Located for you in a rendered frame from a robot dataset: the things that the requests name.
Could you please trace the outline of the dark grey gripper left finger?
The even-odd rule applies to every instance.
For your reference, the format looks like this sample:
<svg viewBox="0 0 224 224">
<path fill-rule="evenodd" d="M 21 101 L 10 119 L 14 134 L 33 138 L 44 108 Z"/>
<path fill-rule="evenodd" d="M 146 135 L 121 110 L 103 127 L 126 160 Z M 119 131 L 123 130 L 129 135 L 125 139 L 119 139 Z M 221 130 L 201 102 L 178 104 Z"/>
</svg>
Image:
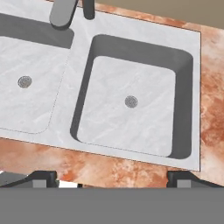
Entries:
<svg viewBox="0 0 224 224">
<path fill-rule="evenodd" d="M 34 171 L 29 175 L 4 171 L 0 174 L 0 187 L 58 188 L 56 171 Z"/>
</svg>

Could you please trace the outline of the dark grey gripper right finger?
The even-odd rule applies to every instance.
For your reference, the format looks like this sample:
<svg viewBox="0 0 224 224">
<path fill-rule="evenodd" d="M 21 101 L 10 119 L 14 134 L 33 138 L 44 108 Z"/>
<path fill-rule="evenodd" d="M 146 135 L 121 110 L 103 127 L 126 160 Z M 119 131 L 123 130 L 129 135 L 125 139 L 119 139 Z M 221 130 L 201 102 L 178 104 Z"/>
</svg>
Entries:
<svg viewBox="0 0 224 224">
<path fill-rule="evenodd" d="M 196 177 L 189 171 L 168 171 L 167 179 L 166 186 L 172 188 L 220 187 L 220 185 Z"/>
</svg>

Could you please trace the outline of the white marble double sink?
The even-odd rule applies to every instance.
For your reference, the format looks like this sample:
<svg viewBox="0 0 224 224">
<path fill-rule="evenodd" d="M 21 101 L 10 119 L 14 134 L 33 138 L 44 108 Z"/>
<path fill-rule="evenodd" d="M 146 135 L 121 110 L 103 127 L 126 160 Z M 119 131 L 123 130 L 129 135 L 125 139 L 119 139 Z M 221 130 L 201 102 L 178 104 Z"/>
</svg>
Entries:
<svg viewBox="0 0 224 224">
<path fill-rule="evenodd" d="M 200 34 L 51 9 L 0 0 L 0 137 L 198 170 Z"/>
</svg>

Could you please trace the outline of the grey sink tap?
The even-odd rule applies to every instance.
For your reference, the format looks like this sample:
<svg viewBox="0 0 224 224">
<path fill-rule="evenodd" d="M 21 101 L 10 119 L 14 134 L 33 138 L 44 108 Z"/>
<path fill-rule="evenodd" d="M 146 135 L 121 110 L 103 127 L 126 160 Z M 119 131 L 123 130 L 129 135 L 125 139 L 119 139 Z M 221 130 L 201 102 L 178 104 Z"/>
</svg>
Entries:
<svg viewBox="0 0 224 224">
<path fill-rule="evenodd" d="M 87 20 L 95 18 L 95 0 L 54 0 L 49 16 L 53 28 L 66 30 L 73 21 L 78 2 L 81 1 L 83 16 Z"/>
</svg>

